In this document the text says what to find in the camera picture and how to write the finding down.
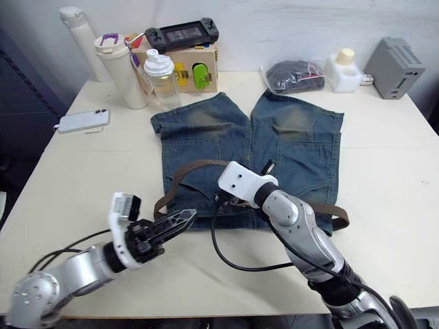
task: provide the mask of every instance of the gray box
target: gray box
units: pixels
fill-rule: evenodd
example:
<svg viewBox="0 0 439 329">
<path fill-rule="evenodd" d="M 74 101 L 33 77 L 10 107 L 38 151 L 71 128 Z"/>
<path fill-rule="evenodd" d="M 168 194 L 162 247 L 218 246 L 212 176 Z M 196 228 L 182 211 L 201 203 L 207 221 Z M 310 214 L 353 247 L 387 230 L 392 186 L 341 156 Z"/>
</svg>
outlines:
<svg viewBox="0 0 439 329">
<path fill-rule="evenodd" d="M 400 99 L 424 71 L 423 63 L 402 38 L 381 40 L 364 69 L 373 76 L 384 99 Z"/>
</svg>

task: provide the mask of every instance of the white bottle cap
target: white bottle cap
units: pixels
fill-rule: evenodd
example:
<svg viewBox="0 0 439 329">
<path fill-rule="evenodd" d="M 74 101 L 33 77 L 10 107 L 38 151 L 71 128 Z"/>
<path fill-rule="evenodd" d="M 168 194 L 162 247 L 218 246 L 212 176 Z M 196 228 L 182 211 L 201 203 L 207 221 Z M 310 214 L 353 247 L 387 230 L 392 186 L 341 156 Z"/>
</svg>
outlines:
<svg viewBox="0 0 439 329">
<path fill-rule="evenodd" d="M 343 48 L 337 54 L 335 62 L 340 65 L 349 65 L 354 63 L 355 52 L 351 48 Z"/>
<path fill-rule="evenodd" d="M 148 49 L 146 51 L 148 58 L 143 65 L 143 69 L 152 77 L 161 77 L 172 74 L 174 63 L 169 56 L 159 55 L 157 49 Z"/>
<path fill-rule="evenodd" d="M 125 44 L 125 38 L 118 33 L 104 34 L 94 43 L 96 55 L 105 60 L 122 57 L 130 51 Z"/>
<path fill-rule="evenodd" d="M 87 23 L 82 10 L 77 7 L 60 8 L 61 21 L 69 28 L 79 27 Z"/>
</svg>

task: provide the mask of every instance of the jeans pocket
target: jeans pocket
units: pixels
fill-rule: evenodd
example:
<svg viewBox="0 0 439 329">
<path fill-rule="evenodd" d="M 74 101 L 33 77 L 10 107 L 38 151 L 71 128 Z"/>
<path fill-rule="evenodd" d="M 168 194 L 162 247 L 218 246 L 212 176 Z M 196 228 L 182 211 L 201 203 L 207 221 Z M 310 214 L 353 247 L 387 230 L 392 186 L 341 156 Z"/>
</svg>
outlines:
<svg viewBox="0 0 439 329">
<path fill-rule="evenodd" d="M 332 143 L 278 141 L 279 186 L 305 201 L 326 202 L 331 185 Z"/>
<path fill-rule="evenodd" d="M 172 183 L 174 172 L 194 160 L 221 160 L 220 142 L 217 138 L 190 139 L 163 143 L 163 176 L 165 192 Z M 188 173 L 178 187 L 173 204 L 196 206 L 205 201 L 213 202 L 217 192 L 220 166 L 207 166 Z"/>
</svg>

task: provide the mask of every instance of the black cable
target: black cable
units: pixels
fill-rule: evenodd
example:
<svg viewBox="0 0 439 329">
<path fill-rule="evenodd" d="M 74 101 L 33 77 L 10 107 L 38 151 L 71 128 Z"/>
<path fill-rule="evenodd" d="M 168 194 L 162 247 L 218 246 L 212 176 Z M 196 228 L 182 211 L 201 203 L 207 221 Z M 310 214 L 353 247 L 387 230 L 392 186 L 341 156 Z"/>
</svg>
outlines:
<svg viewBox="0 0 439 329">
<path fill-rule="evenodd" d="M 82 238 L 82 239 L 80 239 L 80 240 L 78 240 L 78 241 L 75 241 L 75 242 L 73 242 L 73 243 L 71 243 L 70 245 L 68 245 L 68 246 L 66 246 L 65 247 L 65 249 L 69 249 L 69 248 L 72 248 L 72 247 L 74 247 L 75 245 L 77 245 L 78 243 L 81 243 L 81 242 L 84 242 L 84 241 L 86 241 L 86 240 L 89 240 L 89 239 L 91 239 L 91 238 L 94 238 L 95 236 L 98 236 L 98 235 L 100 235 L 100 234 L 104 234 L 104 233 L 107 233 L 107 232 L 110 232 L 111 230 L 103 230 L 103 231 L 99 231 L 99 232 L 96 232 L 96 233 L 93 233 L 93 234 L 90 234 L 90 235 L 88 235 L 88 236 L 86 236 L 86 237 L 84 237 L 84 238 Z M 58 256 L 59 256 L 60 254 L 56 254 L 56 255 L 54 255 L 52 258 L 50 258 L 41 268 L 40 268 L 40 271 L 42 271 L 43 269 L 45 269 L 46 268 L 46 266 L 48 265 L 48 264 L 50 264 L 50 263 L 52 263 L 54 260 L 55 260 L 55 258 L 57 258 Z"/>
<path fill-rule="evenodd" d="M 34 266 L 30 269 L 30 271 L 27 272 L 27 273 L 29 274 L 29 273 L 32 273 L 33 271 L 35 271 L 35 269 L 39 266 L 39 264 L 41 264 L 41 263 L 44 261 L 44 259 L 49 258 L 49 257 L 52 256 L 52 255 L 59 256 L 59 255 L 65 253 L 65 252 L 76 252 L 76 253 L 78 253 L 78 252 L 81 252 L 81 251 L 82 251 L 82 250 L 80 250 L 80 249 L 69 249 L 69 248 L 64 248 L 64 249 L 55 250 L 54 252 L 49 252 L 47 255 L 41 257 L 41 258 L 39 259 L 39 261 L 36 262 L 35 265 L 34 265 Z"/>
<path fill-rule="evenodd" d="M 270 271 L 272 269 L 279 269 L 282 267 L 288 267 L 288 266 L 293 266 L 293 263 L 285 263 L 285 264 L 280 264 L 280 265 L 274 265 L 271 267 L 242 267 L 239 265 L 236 265 L 232 262 L 230 262 L 221 252 L 220 249 L 218 248 L 217 245 L 217 241 L 215 238 L 215 222 L 218 216 L 218 210 L 220 209 L 219 207 L 220 205 L 218 204 L 215 208 L 215 212 L 213 213 L 212 216 L 212 222 L 211 222 L 211 235 L 212 235 L 212 242 L 213 242 L 213 247 L 215 248 L 215 251 L 217 252 L 218 256 L 230 267 L 233 267 L 234 269 L 238 269 L 240 271 Z M 347 284 L 349 285 L 355 285 L 367 292 L 369 292 L 371 295 L 375 296 L 376 299 L 383 304 L 384 308 L 387 310 L 387 312 L 389 313 L 389 315 L 393 318 L 393 320 L 395 321 L 396 325 L 398 326 L 398 328 L 400 329 L 404 329 L 405 326 L 403 326 L 403 324 L 401 323 L 400 319 L 396 316 L 395 312 L 392 310 L 392 308 L 385 302 L 385 300 L 381 297 L 381 295 L 379 295 L 374 289 L 370 288 L 369 286 L 362 284 L 360 282 L 351 282 L 350 280 L 348 280 L 345 276 L 343 276 L 340 273 L 331 271 L 330 269 L 327 269 L 326 267 L 319 265 L 315 262 L 313 262 L 312 260 L 308 259 L 308 257 L 306 257 L 304 254 L 302 254 L 302 252 L 299 252 L 298 250 L 294 249 L 281 235 L 279 232 L 277 232 L 277 230 L 273 227 L 273 225 L 271 224 L 270 221 L 268 221 L 268 225 L 270 226 L 270 228 L 272 229 L 274 235 L 276 235 L 276 237 L 281 241 L 281 243 L 285 246 L 285 248 L 287 248 L 293 255 L 297 256 L 298 258 L 300 258 L 301 260 L 303 260 L 304 262 L 318 268 L 319 270 L 331 274 L 332 276 L 339 278 L 340 280 L 345 281 Z"/>
<path fill-rule="evenodd" d="M 233 267 L 234 269 L 238 269 L 240 271 L 247 271 L 247 272 L 263 272 L 263 271 L 271 271 L 273 269 L 282 269 L 284 267 L 294 266 L 293 263 L 285 263 L 285 264 L 278 264 L 278 265 L 272 265 L 267 267 L 243 267 L 236 264 L 233 264 L 230 262 L 220 251 L 218 244 L 217 244 L 217 238 L 215 235 L 215 222 L 218 217 L 218 210 L 220 209 L 219 206 L 215 207 L 215 212 L 212 216 L 212 222 L 211 222 L 211 235 L 212 235 L 212 242 L 213 247 L 215 248 L 215 251 L 217 252 L 218 256 L 222 259 L 223 262 L 225 262 L 228 266 Z"/>
</svg>

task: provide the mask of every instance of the white plastic container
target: white plastic container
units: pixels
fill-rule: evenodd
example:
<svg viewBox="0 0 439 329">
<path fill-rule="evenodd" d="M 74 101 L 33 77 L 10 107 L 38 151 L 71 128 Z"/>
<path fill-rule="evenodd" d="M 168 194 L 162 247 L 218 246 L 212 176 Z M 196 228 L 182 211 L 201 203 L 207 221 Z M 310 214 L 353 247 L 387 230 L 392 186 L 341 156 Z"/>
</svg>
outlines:
<svg viewBox="0 0 439 329">
<path fill-rule="evenodd" d="M 354 63 L 355 52 L 343 48 L 336 56 L 328 59 L 324 74 L 334 93 L 354 93 L 363 75 Z"/>
<path fill-rule="evenodd" d="M 130 50 L 121 34 L 104 34 L 95 40 L 95 52 L 101 59 L 129 107 L 144 108 L 147 95 L 143 92 L 131 64 Z"/>
<path fill-rule="evenodd" d="M 76 7 L 62 7 L 60 8 L 60 16 L 61 21 L 69 28 L 76 45 L 88 62 L 95 79 L 99 82 L 109 81 L 110 76 L 107 70 L 95 54 L 93 43 L 96 35 L 87 23 L 82 10 Z"/>
<path fill-rule="evenodd" d="M 156 49 L 146 51 L 143 68 L 150 78 L 157 99 L 168 110 L 181 106 L 174 63 L 169 56 L 159 55 Z"/>
</svg>

